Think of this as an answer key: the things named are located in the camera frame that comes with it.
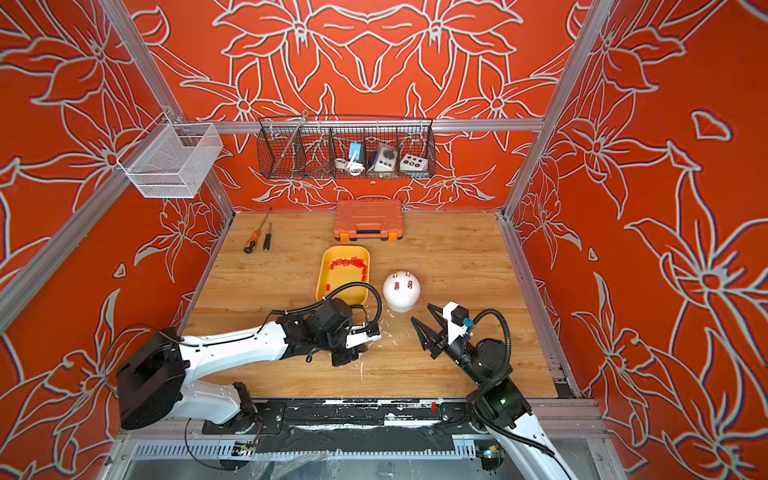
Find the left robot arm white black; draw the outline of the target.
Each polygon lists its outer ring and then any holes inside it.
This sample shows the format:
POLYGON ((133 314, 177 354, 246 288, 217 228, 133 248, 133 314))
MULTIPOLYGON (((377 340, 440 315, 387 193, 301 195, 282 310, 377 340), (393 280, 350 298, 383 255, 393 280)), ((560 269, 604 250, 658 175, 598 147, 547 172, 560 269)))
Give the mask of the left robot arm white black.
POLYGON ((345 366, 380 339, 382 311, 379 292, 357 281, 309 306, 273 310, 251 329, 207 336, 157 330, 116 371, 121 427, 132 431, 186 418, 248 429, 256 421, 248 388, 211 384, 206 377, 294 357, 310 362, 319 352, 329 354, 333 367, 345 366))

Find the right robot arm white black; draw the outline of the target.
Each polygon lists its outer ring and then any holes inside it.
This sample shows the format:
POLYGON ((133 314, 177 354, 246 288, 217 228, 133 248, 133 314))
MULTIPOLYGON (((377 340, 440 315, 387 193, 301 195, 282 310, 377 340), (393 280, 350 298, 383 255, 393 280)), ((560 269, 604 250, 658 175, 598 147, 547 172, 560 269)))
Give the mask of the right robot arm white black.
POLYGON ((487 308, 471 315, 454 302, 443 307, 429 304, 427 310, 440 329, 411 319, 422 349, 433 359, 446 355, 476 386, 466 397, 468 423, 485 429, 525 479, 575 479, 577 475, 511 380, 511 331, 501 312, 487 308), (487 317, 498 321, 503 338, 485 338, 474 344, 473 331, 487 317))

